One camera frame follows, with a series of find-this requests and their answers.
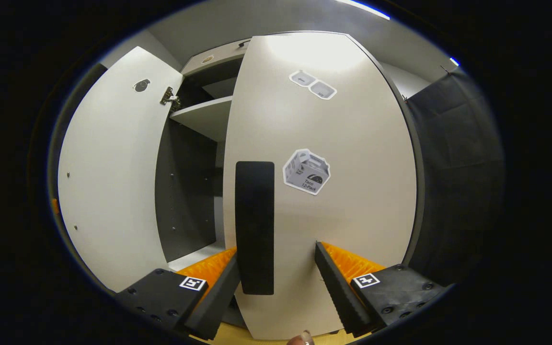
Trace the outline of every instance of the finger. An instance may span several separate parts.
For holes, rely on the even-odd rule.
[[[304,345],[314,345],[314,341],[312,340],[312,336],[310,332],[307,330],[303,331],[301,334],[302,341],[304,342]]]
[[[289,340],[287,345],[305,345],[305,344],[301,336],[294,336],[293,338],[291,338],[291,340]]]

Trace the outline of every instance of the black mount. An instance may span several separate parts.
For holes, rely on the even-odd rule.
[[[212,340],[239,283],[234,254],[201,303],[208,282],[165,269],[155,269],[117,293],[115,299],[125,309],[171,334]]]
[[[401,264],[346,282],[320,242],[315,262],[344,330],[355,337],[405,319],[444,290]]]

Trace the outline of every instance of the wall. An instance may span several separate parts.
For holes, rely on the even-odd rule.
[[[406,98],[416,94],[430,84],[429,81],[396,66],[383,62],[380,62],[380,65],[383,66],[385,72],[393,80],[399,92]]]
[[[167,65],[173,67],[175,70],[180,71],[182,65],[171,55],[169,50],[156,39],[152,33],[148,30],[140,31],[139,33],[133,35],[124,42],[121,42],[116,48],[114,48],[110,53],[102,57],[101,64],[107,68],[112,67],[115,62],[118,61],[128,52],[131,52],[133,48],[140,46],[144,48],[147,52],[155,55],[161,61],[167,63]]]
[[[204,1],[163,18],[149,30],[183,65],[197,53],[254,35],[318,30],[347,33],[378,61],[426,81],[444,75],[440,65],[454,66],[449,55],[396,16],[385,20],[334,0]]]

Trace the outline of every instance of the door hinge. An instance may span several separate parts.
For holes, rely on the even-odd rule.
[[[171,87],[167,87],[165,93],[163,94],[163,97],[161,98],[161,104],[165,105],[167,102],[171,102],[174,100],[172,91],[173,89]]]

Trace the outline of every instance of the open cabinet door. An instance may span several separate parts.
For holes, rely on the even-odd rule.
[[[120,292],[167,268],[155,218],[155,166],[182,74],[137,46],[86,94],[61,147],[58,190],[69,237],[86,266]]]
[[[299,70],[306,77],[294,79]],[[230,107],[223,223],[226,247],[237,246],[243,288],[236,300],[254,338],[342,328],[313,260],[315,241],[383,266],[402,262],[414,224],[416,169],[396,97],[345,34],[252,38]],[[297,173],[305,184],[324,184],[315,194],[285,184],[297,150],[329,164],[329,180]],[[270,163],[274,171],[250,171],[252,163]],[[245,268],[256,264],[265,268],[248,269],[255,277],[246,279]],[[258,288],[244,288],[249,282]]]

